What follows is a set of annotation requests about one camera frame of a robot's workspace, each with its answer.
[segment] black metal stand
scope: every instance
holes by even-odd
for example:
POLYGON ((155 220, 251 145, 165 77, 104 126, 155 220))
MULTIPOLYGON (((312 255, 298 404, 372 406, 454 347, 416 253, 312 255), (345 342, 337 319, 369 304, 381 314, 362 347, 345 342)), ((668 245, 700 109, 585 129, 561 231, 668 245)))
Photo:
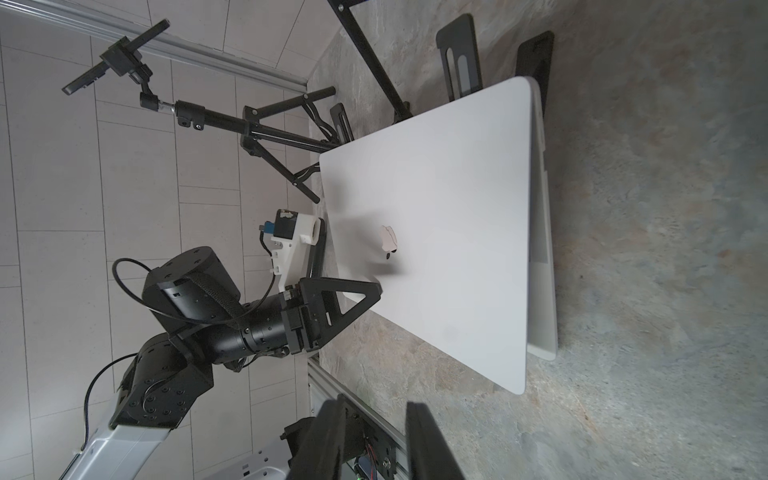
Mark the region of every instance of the black metal stand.
POLYGON ((552 50, 554 49, 554 33, 545 31, 540 35, 522 42, 518 47, 518 60, 515 65, 515 75, 533 77, 538 83, 541 94, 541 114, 547 106, 547 91, 549 90, 549 70, 552 66, 552 50))
POLYGON ((371 44, 368 43, 366 35, 362 33, 360 25, 357 24, 354 15, 349 10, 350 7, 363 3, 365 0, 328 0, 328 3, 336 13, 341 26, 344 27, 346 33, 349 35, 349 39, 355 44, 357 51, 360 52, 360 56, 368 65, 373 77, 379 82, 379 86, 384 91, 389 103, 395 108, 395 122, 402 121, 413 116, 409 107, 400 98, 400 95, 395 89, 395 85, 392 84, 392 80, 387 76, 384 67, 382 66, 379 58, 376 57, 371 48, 371 44))
MULTIPOLYGON (((282 440, 288 441, 291 454, 293 458, 288 462, 291 467, 291 472, 294 470, 300 470, 302 465, 298 462, 301 460, 296 458, 296 455, 300 453, 300 449, 303 444, 306 446, 305 440, 313 432, 312 428, 315 423, 322 425, 323 419, 321 418, 322 412, 326 410, 326 406, 334 403, 340 406, 340 410, 336 413, 340 417, 336 418, 337 422, 340 422, 339 426, 343 429, 343 437, 339 439, 339 443, 335 445, 311 445, 310 448, 316 449, 318 452, 323 452, 326 455, 340 454, 341 462, 348 462, 364 455, 372 456, 371 461, 376 464, 376 470, 380 472, 384 480, 394 480, 396 473, 396 448, 395 441, 387 435, 386 432, 368 417, 362 410, 358 409, 352 404, 344 395, 339 395, 335 401, 328 401, 323 405, 323 409, 320 411, 317 417, 307 417, 301 419, 292 425, 288 425, 280 436, 282 440)), ((327 478, 322 475, 313 478, 327 478)))

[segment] aluminum rail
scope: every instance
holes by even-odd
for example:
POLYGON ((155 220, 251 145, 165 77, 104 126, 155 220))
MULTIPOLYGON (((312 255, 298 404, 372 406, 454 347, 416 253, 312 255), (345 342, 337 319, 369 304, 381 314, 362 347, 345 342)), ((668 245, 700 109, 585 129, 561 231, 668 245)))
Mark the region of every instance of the aluminum rail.
MULTIPOLYGON (((147 29, 147 25, 139 25, 69 2, 0 0, 0 8, 108 41, 116 41, 124 36, 135 38, 147 29)), ((300 94, 306 93, 305 78, 166 33, 151 40, 141 51, 247 78, 271 87, 300 94)))

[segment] cable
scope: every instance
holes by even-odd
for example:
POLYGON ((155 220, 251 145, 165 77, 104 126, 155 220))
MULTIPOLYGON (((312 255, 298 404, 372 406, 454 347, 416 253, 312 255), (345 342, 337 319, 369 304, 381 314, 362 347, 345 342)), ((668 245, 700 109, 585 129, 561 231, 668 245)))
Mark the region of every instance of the cable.
POLYGON ((81 452, 85 451, 85 446, 88 444, 88 435, 90 433, 88 431, 88 399, 91 398, 91 390, 94 388, 94 385, 96 384, 96 380, 98 380, 98 377, 100 377, 102 373, 106 372, 107 369, 113 366, 115 363, 120 362, 121 360, 130 359, 132 356, 136 356, 136 355, 138 355, 138 353, 132 353, 130 355, 122 356, 117 360, 113 360, 112 362, 109 362, 107 366, 101 369, 101 371, 96 374, 94 379, 91 380, 91 384, 88 386, 88 390, 85 391, 85 402, 83 405, 83 420, 85 420, 85 441, 83 442, 83 446, 80 447, 81 452))
POLYGON ((261 246, 264 248, 264 251, 266 251, 266 254, 271 257, 272 250, 266 248, 266 243, 264 243, 264 230, 261 230, 261 232, 259 233, 259 242, 261 243, 261 246))
POLYGON ((369 453, 369 458, 371 460, 371 479, 374 480, 373 475, 376 475, 376 479, 379 478, 379 471, 376 470, 376 453, 373 452, 373 445, 370 444, 370 442, 366 442, 366 451, 369 453))

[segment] black cable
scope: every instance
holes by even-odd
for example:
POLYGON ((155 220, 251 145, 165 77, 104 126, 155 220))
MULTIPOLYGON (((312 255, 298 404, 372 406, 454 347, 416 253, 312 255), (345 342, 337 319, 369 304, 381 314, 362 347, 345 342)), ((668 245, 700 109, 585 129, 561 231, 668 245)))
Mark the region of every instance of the black cable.
POLYGON ((270 250, 270 249, 266 248, 266 243, 264 243, 264 230, 261 230, 261 231, 259 232, 259 242, 261 242, 261 246, 264 248, 264 251, 265 251, 265 252, 266 252, 266 254, 267 254, 267 255, 269 255, 269 256, 270 256, 270 258, 271 258, 271 257, 272 257, 272 250, 270 250))
POLYGON ((147 269, 148 272, 151 272, 151 270, 150 270, 150 268, 148 266, 144 265, 142 262, 140 262, 138 260, 134 260, 132 258, 118 258, 117 260, 114 261, 114 263, 112 263, 112 276, 114 278, 114 281, 118 284, 118 286, 125 292, 126 295, 128 295, 136 303, 139 303, 140 305, 144 306, 145 308, 147 308, 148 310, 150 310, 152 312, 155 312, 155 313, 157 313, 159 315, 165 316, 165 317, 170 318, 170 319, 179 320, 180 322, 195 323, 195 324, 198 324, 198 325, 200 325, 200 324, 201 325, 221 325, 221 324, 224 324, 224 323, 236 322, 239 319, 245 318, 245 317, 249 316, 251 313, 253 313, 253 311, 256 310, 256 308, 258 308, 259 305, 261 305, 261 302, 259 302, 256 306, 253 306, 253 307, 249 308, 248 310, 246 310, 246 312, 243 315, 236 316, 236 317, 230 318, 230 319, 222 319, 222 320, 216 320, 216 321, 197 320, 197 319, 191 319, 191 318, 186 318, 186 317, 182 317, 182 316, 174 316, 174 315, 171 315, 169 313, 161 312, 160 310, 158 310, 156 308, 153 308, 152 306, 147 305, 146 302, 144 302, 135 293, 131 292, 131 290, 128 289, 127 286, 125 286, 125 283, 123 283, 123 280, 121 280, 120 276, 118 275, 118 265, 120 263, 122 263, 122 262, 135 263, 135 264, 137 264, 139 266, 142 266, 143 268, 147 269))
POLYGON ((132 356, 136 356, 138 353, 132 353, 130 355, 122 356, 117 360, 113 360, 112 362, 109 362, 107 366, 105 366, 99 373, 96 374, 93 380, 91 380, 91 384, 88 386, 88 390, 85 391, 85 402, 83 405, 83 420, 85 420, 85 441, 83 442, 83 446, 80 447, 80 451, 83 452, 85 450, 85 446, 88 444, 88 399, 91 398, 91 390, 94 388, 94 385, 96 385, 96 380, 98 380, 98 377, 101 376, 102 373, 106 372, 107 369, 111 366, 113 366, 115 363, 120 362, 121 360, 130 359, 132 356))

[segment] black bracket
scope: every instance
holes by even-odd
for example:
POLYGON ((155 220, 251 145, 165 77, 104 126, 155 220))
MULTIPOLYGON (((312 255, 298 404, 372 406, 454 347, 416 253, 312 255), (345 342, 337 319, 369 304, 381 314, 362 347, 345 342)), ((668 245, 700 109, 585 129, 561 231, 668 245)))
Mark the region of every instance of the black bracket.
POLYGON ((540 35, 526 40, 518 47, 518 59, 515 75, 533 77, 538 82, 541 92, 541 113, 547 104, 549 89, 549 71, 552 66, 552 50, 554 49, 554 33, 545 31, 540 35))
POLYGON ((482 90, 480 55, 472 16, 465 13, 440 28, 435 41, 440 50, 445 86, 448 88, 448 100, 455 100, 454 88, 458 91, 460 98, 482 90), (449 51, 453 57, 453 65, 449 64, 449 51))
POLYGON ((355 140, 352 134, 352 127, 349 125, 349 119, 346 116, 344 104, 338 103, 331 107, 331 120, 336 125, 336 131, 339 132, 339 140, 342 144, 348 144, 355 140))
POLYGON ((176 102, 176 119, 182 127, 191 125, 195 130, 203 130, 205 127, 205 107, 179 100, 176 102))
POLYGON ((127 37, 116 41, 106 52, 101 54, 101 61, 98 64, 74 79, 66 87, 62 88, 62 91, 67 95, 72 95, 81 88, 85 88, 103 77, 111 68, 119 76, 129 74, 133 81, 141 85, 142 91, 145 94, 152 94, 147 85, 149 77, 152 75, 152 70, 141 63, 141 54, 138 52, 138 49, 152 38, 157 37, 168 27, 170 27, 170 22, 162 20, 131 41, 128 41, 127 37))
POLYGON ((381 299, 382 287, 378 283, 341 280, 338 278, 302 278, 299 280, 304 303, 311 315, 302 329, 307 352, 326 345, 357 317, 364 314, 381 299), (355 306, 341 313, 336 292, 361 293, 365 296, 355 306))
MULTIPOLYGON (((288 441, 293 455, 289 480, 339 480, 342 464, 359 456, 366 443, 373 446, 382 477, 393 480, 398 468, 392 438, 344 395, 323 403, 316 418, 286 427, 280 438, 288 441)), ((408 402, 406 441, 412 480, 464 480, 427 405, 408 402)))

